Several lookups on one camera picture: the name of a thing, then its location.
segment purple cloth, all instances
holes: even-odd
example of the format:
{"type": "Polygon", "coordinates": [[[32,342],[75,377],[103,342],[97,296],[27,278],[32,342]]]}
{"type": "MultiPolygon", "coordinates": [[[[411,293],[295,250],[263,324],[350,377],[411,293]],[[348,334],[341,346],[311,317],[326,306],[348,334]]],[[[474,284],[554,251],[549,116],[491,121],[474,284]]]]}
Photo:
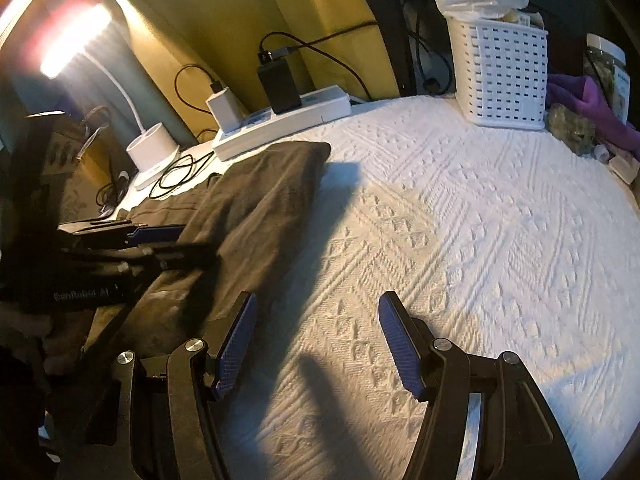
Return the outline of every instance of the purple cloth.
{"type": "Polygon", "coordinates": [[[623,124],[610,110],[597,83],[589,76],[549,74],[546,84],[546,106],[560,103],[587,118],[599,137],[640,160],[640,133],[631,124],[623,124]]]}

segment black cable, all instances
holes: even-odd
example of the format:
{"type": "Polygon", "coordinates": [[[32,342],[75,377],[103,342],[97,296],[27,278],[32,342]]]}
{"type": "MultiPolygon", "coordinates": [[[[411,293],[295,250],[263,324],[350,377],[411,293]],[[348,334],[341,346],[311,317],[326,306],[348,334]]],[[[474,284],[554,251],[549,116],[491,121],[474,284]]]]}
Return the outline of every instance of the black cable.
{"type": "MultiPolygon", "coordinates": [[[[420,16],[418,14],[415,15],[415,35],[420,36],[420,16]]],[[[420,77],[422,78],[422,88],[426,90],[427,85],[427,76],[424,73],[424,67],[422,66],[422,58],[420,57],[420,41],[417,38],[414,38],[415,43],[415,59],[418,62],[418,71],[420,72],[420,77]]]]}
{"type": "Polygon", "coordinates": [[[178,99],[180,99],[180,101],[187,105],[189,108],[193,108],[194,110],[197,110],[199,112],[203,112],[205,114],[209,114],[209,115],[213,115],[211,113],[210,110],[205,110],[204,108],[198,108],[197,106],[192,105],[191,103],[188,103],[187,101],[185,101],[182,96],[180,95],[180,92],[178,90],[178,76],[184,72],[185,70],[187,70],[188,68],[197,68],[199,70],[202,70],[205,74],[207,74],[209,76],[209,79],[211,80],[211,83],[215,83],[217,80],[209,73],[209,71],[206,68],[201,67],[198,64],[195,63],[189,63],[185,66],[183,66],[180,70],[178,70],[178,73],[175,75],[174,77],[174,90],[175,90],[175,94],[178,96],[178,99]]]}
{"type": "MultiPolygon", "coordinates": [[[[406,4],[408,4],[410,1],[411,0],[404,0],[402,2],[402,12],[404,12],[404,8],[406,7],[406,4]]],[[[418,12],[416,12],[415,15],[416,15],[415,32],[412,31],[410,28],[408,28],[407,32],[411,38],[414,38],[414,41],[415,41],[415,57],[416,57],[416,61],[418,62],[418,70],[420,71],[422,82],[426,83],[427,78],[426,78],[426,74],[424,73],[424,67],[422,66],[422,59],[420,58],[420,47],[422,47],[424,51],[430,54],[431,56],[434,54],[438,56],[442,60],[444,65],[447,67],[447,75],[448,75],[447,84],[440,92],[433,94],[437,96],[444,95],[449,91],[449,89],[451,88],[451,85],[453,84],[453,69],[451,68],[451,64],[449,63],[447,58],[444,57],[437,50],[433,50],[429,46],[429,43],[427,42],[427,40],[420,35],[420,22],[422,20],[420,19],[420,14],[418,14],[418,12]]]]}
{"type": "Polygon", "coordinates": [[[113,192],[115,190],[115,184],[113,182],[108,182],[104,186],[102,186],[98,192],[95,194],[95,205],[98,207],[103,207],[104,205],[111,202],[114,195],[113,192]]]}
{"type": "Polygon", "coordinates": [[[160,178],[155,182],[154,186],[151,188],[151,192],[149,193],[149,198],[153,198],[153,199],[164,198],[165,196],[174,192],[175,189],[190,182],[202,172],[202,170],[206,167],[206,165],[215,155],[216,153],[213,150],[211,150],[209,153],[206,153],[205,155],[201,156],[198,159],[194,158],[194,156],[191,155],[190,153],[180,156],[177,160],[169,164],[169,166],[162,172],[162,175],[160,176],[160,178]],[[184,160],[188,160],[188,162],[186,164],[181,164],[184,160]],[[162,182],[169,174],[171,174],[172,171],[182,170],[184,168],[188,168],[188,171],[185,174],[185,176],[182,177],[176,184],[171,184],[170,186],[163,185],[162,182]],[[156,189],[162,189],[164,190],[164,192],[154,196],[154,191],[156,189]]]}
{"type": "Polygon", "coordinates": [[[419,41],[420,46],[429,54],[435,54],[436,56],[438,56],[442,62],[444,63],[444,65],[447,67],[447,84],[445,85],[445,87],[440,91],[437,92],[434,95],[444,95],[446,94],[449,89],[451,88],[451,85],[453,84],[453,69],[451,67],[451,64],[449,63],[449,60],[447,60],[446,57],[444,57],[443,54],[441,54],[440,52],[438,52],[437,50],[433,50],[429,47],[429,45],[427,44],[427,40],[425,40],[422,36],[417,36],[414,31],[412,30],[408,30],[407,31],[409,36],[411,36],[412,38],[414,38],[414,40],[416,40],[417,42],[419,41]]]}
{"type": "Polygon", "coordinates": [[[288,32],[272,32],[271,34],[279,35],[279,36],[285,36],[286,38],[289,38],[290,40],[297,41],[302,46],[302,48],[308,48],[309,50],[313,50],[314,52],[317,52],[318,54],[321,54],[322,56],[327,57],[331,61],[333,61],[333,62],[337,63],[338,65],[340,65],[341,67],[345,68],[346,70],[348,70],[351,73],[351,75],[354,76],[354,78],[356,78],[358,80],[358,83],[360,83],[360,86],[362,86],[362,89],[364,90],[364,93],[367,95],[367,98],[369,99],[369,101],[373,101],[373,98],[371,97],[371,94],[369,93],[369,89],[364,84],[364,81],[362,80],[362,78],[358,75],[358,73],[353,68],[351,68],[347,64],[341,62],[339,59],[336,59],[331,54],[326,53],[324,50],[320,50],[319,48],[316,48],[311,44],[306,44],[304,41],[300,40],[300,38],[297,38],[293,34],[289,34],[288,32]]]}
{"type": "MultiPolygon", "coordinates": [[[[337,38],[338,36],[342,36],[343,34],[349,34],[350,32],[353,32],[354,30],[360,30],[361,28],[366,28],[366,27],[377,27],[378,26],[378,22],[364,22],[361,23],[359,25],[354,25],[353,27],[348,27],[348,28],[344,28],[342,30],[339,30],[338,32],[334,32],[333,34],[329,34],[328,36],[325,36],[324,38],[320,38],[318,40],[313,40],[313,41],[309,41],[308,43],[305,41],[300,41],[300,45],[296,46],[297,50],[300,50],[301,48],[305,48],[308,46],[313,46],[315,44],[318,43],[322,43],[323,41],[327,41],[327,40],[332,40],[333,38],[337,38]]],[[[275,32],[270,32],[269,34],[267,34],[266,36],[264,36],[261,40],[260,40],[260,52],[264,52],[264,41],[267,40],[267,38],[270,38],[271,36],[286,36],[287,33],[286,32],[279,32],[279,31],[275,31],[275,32]]]]}
{"type": "Polygon", "coordinates": [[[199,134],[196,135],[196,139],[199,139],[204,132],[213,132],[216,134],[218,131],[214,130],[213,128],[204,128],[199,134]]]}

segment blue gripper pad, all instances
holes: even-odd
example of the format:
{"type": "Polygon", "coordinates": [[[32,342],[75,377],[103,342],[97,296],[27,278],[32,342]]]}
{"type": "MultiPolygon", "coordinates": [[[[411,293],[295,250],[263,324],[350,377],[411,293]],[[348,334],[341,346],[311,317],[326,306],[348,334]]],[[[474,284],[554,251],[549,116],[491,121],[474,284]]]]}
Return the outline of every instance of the blue gripper pad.
{"type": "Polygon", "coordinates": [[[141,226],[127,235],[127,243],[134,247],[140,244],[175,242],[183,229],[183,224],[141,226]]]}
{"type": "Polygon", "coordinates": [[[380,296],[378,317],[402,386],[416,399],[424,398],[426,390],[420,370],[427,346],[396,293],[385,292],[380,296]]]}
{"type": "Polygon", "coordinates": [[[255,294],[251,294],[239,312],[238,322],[233,327],[222,355],[216,363],[216,379],[218,382],[213,388],[216,400],[222,400],[226,393],[236,384],[242,359],[244,359],[249,341],[251,341],[251,336],[254,333],[257,317],[258,302],[255,299],[255,294]]]}

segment glass jar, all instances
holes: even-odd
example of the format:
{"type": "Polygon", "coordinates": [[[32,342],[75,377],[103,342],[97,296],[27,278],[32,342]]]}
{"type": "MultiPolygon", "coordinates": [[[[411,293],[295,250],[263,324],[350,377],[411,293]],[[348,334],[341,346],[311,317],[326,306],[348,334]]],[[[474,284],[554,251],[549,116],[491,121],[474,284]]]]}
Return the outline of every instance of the glass jar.
{"type": "Polygon", "coordinates": [[[626,123],[630,79],[626,73],[624,51],[605,38],[587,34],[587,50],[582,65],[584,74],[591,76],[600,86],[614,115],[626,123]]]}

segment desk lamp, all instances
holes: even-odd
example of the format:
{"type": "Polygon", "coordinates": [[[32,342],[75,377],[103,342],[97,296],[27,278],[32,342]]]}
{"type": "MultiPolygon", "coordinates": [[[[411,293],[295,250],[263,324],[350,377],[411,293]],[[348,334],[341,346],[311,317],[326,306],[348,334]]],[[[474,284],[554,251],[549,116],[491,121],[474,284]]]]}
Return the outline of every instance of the desk lamp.
{"type": "MultiPolygon", "coordinates": [[[[109,23],[111,23],[111,15],[102,4],[76,14],[48,47],[40,65],[40,71],[48,78],[54,79],[76,55],[80,55],[97,67],[120,91],[140,129],[140,136],[130,143],[127,153],[140,170],[133,185],[136,189],[142,189],[158,179],[165,168],[175,160],[179,148],[162,123],[155,124],[148,130],[145,129],[136,106],[126,90],[102,63],[84,49],[100,36],[109,23]]],[[[85,145],[91,143],[94,137],[95,134],[87,140],[85,145]]]]}
{"type": "Polygon", "coordinates": [[[107,28],[109,23],[111,23],[111,15],[102,4],[98,4],[79,13],[67,24],[60,36],[51,44],[40,65],[40,71],[49,79],[54,79],[77,54],[84,56],[107,76],[120,91],[127,101],[129,108],[131,108],[140,132],[144,133],[145,127],[142,125],[140,115],[129,94],[127,94],[122,85],[118,83],[113,74],[84,49],[107,28]]]}

